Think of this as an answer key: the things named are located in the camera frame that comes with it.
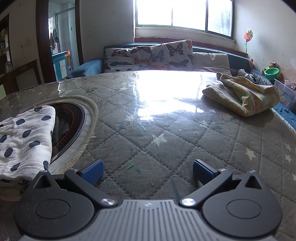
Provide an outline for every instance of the sofa backrest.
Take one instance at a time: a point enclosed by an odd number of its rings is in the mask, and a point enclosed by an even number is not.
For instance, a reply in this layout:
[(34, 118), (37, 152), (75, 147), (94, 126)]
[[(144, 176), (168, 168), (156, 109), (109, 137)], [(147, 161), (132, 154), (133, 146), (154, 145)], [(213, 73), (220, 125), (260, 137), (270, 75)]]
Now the sofa backrest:
[[(137, 46), (154, 46), (160, 43), (132, 43), (132, 44), (119, 44), (119, 45), (108, 45), (104, 47), (104, 50), (107, 48), (133, 48)], [(202, 48), (202, 47), (197, 47), (197, 46), (192, 46), (193, 52), (204, 52), (204, 53), (225, 53), (228, 55), (228, 60), (229, 60), (229, 66), (230, 70), (240, 70), (244, 69), (247, 73), (251, 73), (251, 66), (249, 64), (249, 61), (247, 58), (232, 54), (232, 53), (227, 53), (215, 49), (208, 49), (208, 48)]]

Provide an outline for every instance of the green bowl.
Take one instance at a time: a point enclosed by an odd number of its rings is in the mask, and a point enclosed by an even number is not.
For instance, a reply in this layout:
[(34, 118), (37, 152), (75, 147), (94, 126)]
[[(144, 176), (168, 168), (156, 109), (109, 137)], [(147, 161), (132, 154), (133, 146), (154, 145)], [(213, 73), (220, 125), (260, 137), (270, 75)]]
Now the green bowl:
[(280, 76), (280, 72), (279, 69), (277, 68), (270, 68), (264, 71), (265, 77), (269, 80), (274, 80), (279, 78)]

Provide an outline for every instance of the polka dot cloth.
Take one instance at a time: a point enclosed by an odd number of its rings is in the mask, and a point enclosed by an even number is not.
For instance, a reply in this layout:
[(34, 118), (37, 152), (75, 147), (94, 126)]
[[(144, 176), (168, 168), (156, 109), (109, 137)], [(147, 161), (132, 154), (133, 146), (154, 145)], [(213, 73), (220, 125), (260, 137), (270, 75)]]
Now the polka dot cloth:
[(27, 185), (48, 170), (55, 109), (40, 106), (0, 122), (0, 188)]

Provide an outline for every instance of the blue cabinet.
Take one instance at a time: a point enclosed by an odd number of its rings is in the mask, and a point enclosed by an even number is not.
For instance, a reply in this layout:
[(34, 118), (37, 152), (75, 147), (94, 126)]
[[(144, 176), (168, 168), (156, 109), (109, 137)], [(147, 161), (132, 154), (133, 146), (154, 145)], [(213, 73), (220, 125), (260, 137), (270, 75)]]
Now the blue cabinet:
[(57, 81), (64, 79), (68, 75), (66, 54), (67, 51), (52, 55), (52, 62)]

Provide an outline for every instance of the black glass cooktop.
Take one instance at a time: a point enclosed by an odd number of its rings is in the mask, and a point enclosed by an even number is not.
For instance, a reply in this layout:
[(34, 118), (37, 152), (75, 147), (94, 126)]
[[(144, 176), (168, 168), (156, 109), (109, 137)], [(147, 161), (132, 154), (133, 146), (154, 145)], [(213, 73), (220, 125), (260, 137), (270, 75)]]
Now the black glass cooktop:
[(60, 102), (50, 106), (56, 111), (52, 132), (51, 162), (53, 162), (70, 147), (81, 132), (85, 123), (85, 111), (75, 103)]

